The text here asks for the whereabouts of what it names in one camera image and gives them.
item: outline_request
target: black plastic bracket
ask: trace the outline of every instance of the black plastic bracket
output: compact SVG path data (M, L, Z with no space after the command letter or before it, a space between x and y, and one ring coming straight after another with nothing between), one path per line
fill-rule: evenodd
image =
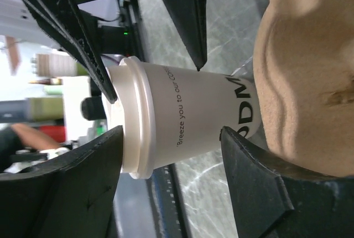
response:
M198 71L207 62L206 0L163 0Z
M121 172L123 129L18 174L0 174L1 237L104 237Z
M192 237L175 165L154 170L147 184L158 235Z
M293 165L229 127L221 147L240 238L353 237L353 178Z

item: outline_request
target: black logo lettering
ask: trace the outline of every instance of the black logo lettering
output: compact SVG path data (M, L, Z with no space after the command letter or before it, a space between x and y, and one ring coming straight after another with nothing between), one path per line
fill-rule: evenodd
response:
M249 117L242 117L242 111L243 109L245 108L249 108L250 112L251 112L251 116ZM239 118L238 118L238 123L250 123L252 122L253 120L253 109L252 109L252 106L251 104L249 104L247 101L243 101L241 102L240 104L240 108L238 109L238 115L239 115Z
M241 136L246 137L248 134L249 128L248 126L243 126L239 130L237 130L237 133L239 133Z
M242 91L246 90L246 86L244 86L244 84L238 82L240 81L239 79L235 78L235 77L226 77L226 79L232 83L237 84L238 86L240 86L239 88L235 89L235 93L236 93L236 97L238 98L251 98L250 94L248 93L241 93Z

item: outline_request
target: gray marble surface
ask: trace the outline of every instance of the gray marble surface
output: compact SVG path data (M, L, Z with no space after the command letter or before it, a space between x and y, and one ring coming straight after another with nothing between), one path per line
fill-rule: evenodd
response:
M203 71L230 74L253 53L268 0L207 0L208 63ZM195 69L162 0L139 0L151 63ZM253 138L264 145L262 134ZM237 237L222 155L176 164L194 238Z

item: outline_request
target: white wall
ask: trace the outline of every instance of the white wall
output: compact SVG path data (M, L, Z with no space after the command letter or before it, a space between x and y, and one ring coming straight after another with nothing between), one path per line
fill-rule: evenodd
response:
M47 53L49 49L33 43L19 43L21 63L16 75L11 75L7 51L0 52L0 101L22 100L27 97L42 97L45 95L43 86L28 84L28 81L38 77L32 73L30 59L36 53Z

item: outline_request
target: white paper cup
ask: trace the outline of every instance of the white paper cup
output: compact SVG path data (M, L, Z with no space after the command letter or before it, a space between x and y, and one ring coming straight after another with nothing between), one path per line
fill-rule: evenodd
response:
M245 79L125 58L107 68L118 101L102 97L108 129L123 125L122 172L153 169L220 148L223 126L246 138L261 124L256 88Z

